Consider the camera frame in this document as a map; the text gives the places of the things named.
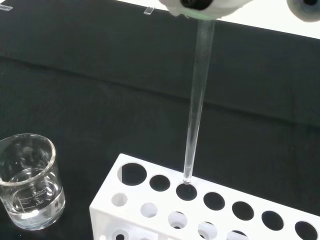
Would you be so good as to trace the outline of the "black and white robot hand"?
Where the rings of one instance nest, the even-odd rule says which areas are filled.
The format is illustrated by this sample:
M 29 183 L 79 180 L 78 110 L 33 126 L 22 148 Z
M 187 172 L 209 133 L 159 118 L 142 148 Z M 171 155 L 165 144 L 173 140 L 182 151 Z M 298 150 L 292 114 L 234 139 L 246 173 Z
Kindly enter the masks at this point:
M 198 20 L 216 20 L 229 16 L 250 3 L 249 0 L 161 0 L 174 16 L 185 15 Z M 290 12 L 306 23 L 320 21 L 318 0 L 287 0 Z

